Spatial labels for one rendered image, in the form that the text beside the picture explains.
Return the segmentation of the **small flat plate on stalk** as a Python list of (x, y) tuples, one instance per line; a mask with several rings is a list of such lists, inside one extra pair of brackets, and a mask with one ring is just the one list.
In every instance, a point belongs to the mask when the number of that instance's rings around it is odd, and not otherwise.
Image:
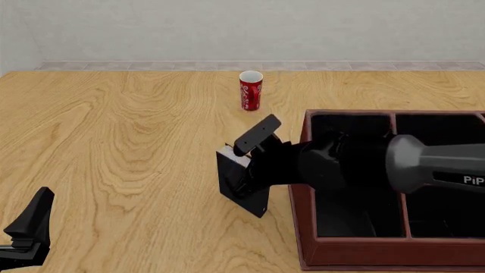
[(281, 122), (275, 115), (268, 115), (234, 141), (234, 154), (242, 157), (254, 148), (265, 151), (266, 148), (281, 143), (281, 140), (274, 133), (280, 125)]

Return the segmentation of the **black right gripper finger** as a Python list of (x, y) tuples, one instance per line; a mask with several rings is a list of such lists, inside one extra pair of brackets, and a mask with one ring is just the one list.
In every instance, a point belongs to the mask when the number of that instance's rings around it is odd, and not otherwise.
[(230, 175), (230, 191), (237, 199), (245, 199), (267, 189), (268, 185), (255, 163), (249, 163), (244, 170)]

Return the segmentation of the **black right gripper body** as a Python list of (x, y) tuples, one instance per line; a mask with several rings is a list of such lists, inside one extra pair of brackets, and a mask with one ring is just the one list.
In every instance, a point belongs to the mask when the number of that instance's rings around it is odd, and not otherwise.
[(276, 185), (299, 184), (302, 179), (299, 174), (299, 155), (304, 148), (303, 143), (293, 145), (290, 141), (277, 143), (261, 151), (255, 148), (251, 152), (251, 163), (260, 171), (268, 188)]

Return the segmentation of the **red-brown desk caddy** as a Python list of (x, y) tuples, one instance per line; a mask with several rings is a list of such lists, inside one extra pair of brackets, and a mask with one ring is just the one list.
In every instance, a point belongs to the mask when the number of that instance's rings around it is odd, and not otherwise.
[[(485, 112), (311, 110), (300, 140), (333, 131), (405, 134), (427, 146), (485, 143)], [(405, 194), (293, 184), (289, 196), (305, 270), (485, 272), (485, 194), (432, 186)]]

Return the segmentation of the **red patterned mug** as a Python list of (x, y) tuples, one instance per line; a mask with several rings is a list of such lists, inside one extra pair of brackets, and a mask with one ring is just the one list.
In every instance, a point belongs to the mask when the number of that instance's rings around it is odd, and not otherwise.
[(257, 111), (260, 106), (263, 74), (244, 71), (239, 75), (241, 107), (245, 111)]

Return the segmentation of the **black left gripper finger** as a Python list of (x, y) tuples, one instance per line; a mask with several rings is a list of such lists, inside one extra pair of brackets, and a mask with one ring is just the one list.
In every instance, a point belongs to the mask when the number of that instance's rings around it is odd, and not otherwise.
[(30, 247), (34, 243), (50, 246), (49, 220), (54, 193), (41, 187), (27, 207), (4, 232), (11, 236), (13, 247)]

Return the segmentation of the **black book with white pages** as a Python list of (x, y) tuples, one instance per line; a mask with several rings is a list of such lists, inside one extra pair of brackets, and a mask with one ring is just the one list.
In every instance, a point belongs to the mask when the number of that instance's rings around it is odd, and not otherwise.
[(262, 218), (268, 208), (270, 190), (263, 188), (249, 193), (243, 188), (250, 157), (236, 156), (233, 147), (225, 144), (216, 151), (216, 159), (220, 193), (256, 218)]

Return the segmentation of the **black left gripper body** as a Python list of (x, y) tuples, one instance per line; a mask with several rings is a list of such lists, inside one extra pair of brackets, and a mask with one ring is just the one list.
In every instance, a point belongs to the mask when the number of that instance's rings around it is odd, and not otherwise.
[(50, 246), (35, 240), (17, 240), (11, 245), (0, 245), (0, 270), (43, 265)]

